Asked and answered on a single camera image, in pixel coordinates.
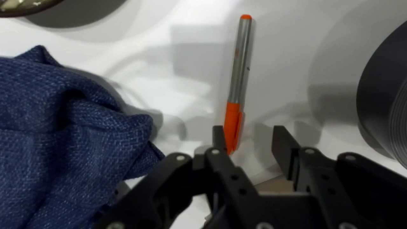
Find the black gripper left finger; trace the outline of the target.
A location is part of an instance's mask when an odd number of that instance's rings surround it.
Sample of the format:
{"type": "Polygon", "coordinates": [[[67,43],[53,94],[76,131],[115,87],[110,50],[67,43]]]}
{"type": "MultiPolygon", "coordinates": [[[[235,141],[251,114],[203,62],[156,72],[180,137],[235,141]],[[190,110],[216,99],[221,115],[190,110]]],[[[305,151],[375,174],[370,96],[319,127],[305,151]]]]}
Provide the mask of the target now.
{"type": "Polygon", "coordinates": [[[173,152],[96,220],[94,229],[170,229],[203,194],[209,206],[202,229],[255,229],[258,192],[225,151],[221,126],[212,146],[193,157],[173,152]]]}

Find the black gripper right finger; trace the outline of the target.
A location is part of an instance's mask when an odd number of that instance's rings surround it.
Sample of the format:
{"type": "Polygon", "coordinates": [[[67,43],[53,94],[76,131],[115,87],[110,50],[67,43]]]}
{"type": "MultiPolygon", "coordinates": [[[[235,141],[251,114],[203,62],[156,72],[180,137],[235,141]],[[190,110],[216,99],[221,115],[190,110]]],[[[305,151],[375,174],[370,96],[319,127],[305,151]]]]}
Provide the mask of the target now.
{"type": "Polygon", "coordinates": [[[270,151],[293,192],[277,199],[277,229],[407,229],[407,180],[356,152],[334,159],[300,145],[283,126],[270,151]]]}

